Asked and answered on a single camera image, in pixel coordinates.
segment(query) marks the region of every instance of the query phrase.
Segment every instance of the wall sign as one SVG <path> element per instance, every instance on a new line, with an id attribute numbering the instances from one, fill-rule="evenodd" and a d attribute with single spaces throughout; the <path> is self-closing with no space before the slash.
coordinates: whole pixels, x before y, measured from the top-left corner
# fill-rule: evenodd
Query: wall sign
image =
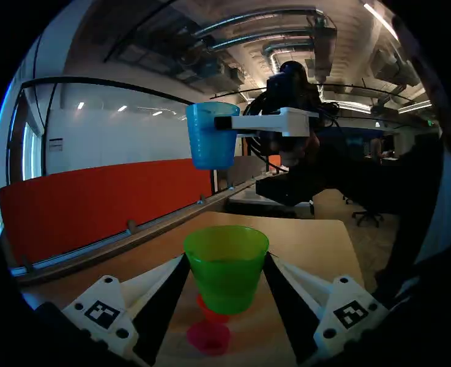
<path id="1" fill-rule="evenodd" d="M 49 152 L 62 152 L 64 145 L 64 139 L 56 138 L 48 140 L 48 151 Z"/>

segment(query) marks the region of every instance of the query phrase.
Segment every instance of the plastic cup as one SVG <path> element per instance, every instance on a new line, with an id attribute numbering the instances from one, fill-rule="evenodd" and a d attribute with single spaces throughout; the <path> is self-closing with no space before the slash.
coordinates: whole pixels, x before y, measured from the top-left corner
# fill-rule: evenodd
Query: plastic cup
<path id="1" fill-rule="evenodd" d="M 241 313 L 251 305 L 267 237 L 242 226 L 209 227 L 184 240 L 184 250 L 205 305 L 218 314 Z"/>
<path id="2" fill-rule="evenodd" d="M 234 164 L 237 132 L 215 129 L 214 118 L 239 114 L 239 107 L 223 102 L 195 103 L 186 107 L 191 157 L 196 168 L 226 169 Z"/>

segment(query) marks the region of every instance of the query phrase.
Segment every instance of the pipe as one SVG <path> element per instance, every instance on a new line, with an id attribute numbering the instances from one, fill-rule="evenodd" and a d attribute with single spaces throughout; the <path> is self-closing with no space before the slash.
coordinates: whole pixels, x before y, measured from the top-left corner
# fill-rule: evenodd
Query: pipe
<path id="1" fill-rule="evenodd" d="M 400 93 L 402 93 L 403 91 L 405 91 L 405 89 L 407 88 L 407 84 L 400 84 L 397 87 L 393 88 L 390 93 L 393 95 L 398 95 Z M 385 103 L 387 103 L 390 100 L 391 96 L 390 94 L 386 94 L 383 97 L 379 98 L 376 105 L 377 106 L 383 106 L 385 105 Z"/>
<path id="2" fill-rule="evenodd" d="M 309 28 L 309 27 L 270 29 L 268 31 L 263 31 L 263 32 L 259 32 L 259 33 L 253 33 L 253 34 L 245 34 L 245 35 L 241 35 L 236 38 L 233 38 L 233 39 L 225 40 L 221 43 L 210 46 L 208 48 L 208 50 L 210 52 L 221 51 L 221 50 L 225 50 L 232 46 L 243 45 L 245 43 L 250 43 L 250 42 L 255 42 L 255 41 L 272 40 L 272 39 L 279 39 L 282 37 L 295 37 L 295 36 L 311 37 L 312 35 L 313 35 L 313 29 Z"/>
<path id="3" fill-rule="evenodd" d="M 277 9 L 262 9 L 254 10 L 249 13 L 243 13 L 231 18 L 222 19 L 214 24 L 210 24 L 205 28 L 199 29 L 192 34 L 193 37 L 204 37 L 218 29 L 225 28 L 232 25 L 246 23 L 249 21 L 255 21 L 265 18 L 273 18 L 279 15 L 314 15 L 316 17 L 325 17 L 323 12 L 317 10 L 315 7 L 290 7 L 290 8 L 277 8 Z"/>
<path id="4" fill-rule="evenodd" d="M 305 42 L 290 42 L 290 43 L 273 43 L 263 48 L 263 56 L 269 63 L 273 74 L 280 71 L 280 63 L 278 62 L 277 54 L 287 52 L 311 52 L 313 51 L 313 41 Z"/>

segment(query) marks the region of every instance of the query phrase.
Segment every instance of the red plastic cup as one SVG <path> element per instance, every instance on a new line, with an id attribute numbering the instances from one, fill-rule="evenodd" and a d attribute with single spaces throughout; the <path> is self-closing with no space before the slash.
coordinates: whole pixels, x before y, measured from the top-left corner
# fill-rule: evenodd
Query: red plastic cup
<path id="1" fill-rule="evenodd" d="M 219 324 L 225 324 L 229 321 L 230 316 L 217 314 L 216 312 L 210 310 L 205 305 L 205 302 L 203 301 L 201 294 L 198 294 L 198 296 L 196 298 L 196 302 L 197 302 L 198 306 L 201 308 L 201 311 L 203 312 L 205 319 L 207 319 L 208 321 L 218 322 Z"/>
<path id="2" fill-rule="evenodd" d="M 203 320 L 191 326 L 186 337 L 203 354 L 222 355 L 229 347 L 230 330 L 225 325 Z"/>

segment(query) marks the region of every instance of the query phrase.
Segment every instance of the fluorescent light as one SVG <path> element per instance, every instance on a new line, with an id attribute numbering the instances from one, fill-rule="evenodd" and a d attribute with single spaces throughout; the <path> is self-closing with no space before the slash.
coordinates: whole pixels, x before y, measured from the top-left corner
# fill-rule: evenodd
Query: fluorescent light
<path id="1" fill-rule="evenodd" d="M 431 107 L 431 106 L 432 106 L 431 101 L 427 100 L 427 101 L 424 101 L 424 102 L 416 103 L 414 105 L 410 105 L 410 106 L 405 106 L 405 107 L 399 108 L 398 109 L 398 113 L 405 113 L 405 112 L 415 111 L 417 109 L 428 108 L 428 107 Z"/>
<path id="2" fill-rule="evenodd" d="M 337 103 L 339 108 L 341 108 L 341 109 L 349 109 L 351 111 L 371 114 L 370 106 L 364 105 L 363 103 L 349 102 L 349 101 L 324 100 L 324 99 L 322 99 L 322 102 L 334 102 L 334 103 Z"/>
<path id="3" fill-rule="evenodd" d="M 364 6 L 365 9 L 368 10 L 368 11 L 369 11 L 376 19 L 378 19 L 378 20 L 380 21 L 380 23 L 382 23 L 383 26 L 384 26 L 385 28 L 387 28 L 387 31 L 389 31 L 389 32 L 392 34 L 392 36 L 393 36 L 396 40 L 398 40 L 397 33 L 395 33 L 395 31 L 393 30 L 392 26 L 391 26 L 385 19 L 383 19 L 383 17 L 382 17 L 379 13 L 375 12 L 374 8 L 372 8 L 372 7 L 369 6 L 368 4 L 365 4 L 365 5 L 363 5 L 363 6 Z"/>
<path id="4" fill-rule="evenodd" d="M 23 177 L 23 181 L 26 180 L 26 173 L 24 171 L 24 166 L 26 166 L 26 133 L 28 132 L 27 127 L 28 127 L 28 125 L 25 124 L 24 130 L 23 130 L 23 148 L 22 148 L 23 151 L 21 152 L 21 154 L 22 154 L 22 156 L 21 156 L 21 174 Z"/>
<path id="5" fill-rule="evenodd" d="M 35 178 L 35 133 L 31 135 L 31 178 Z"/>

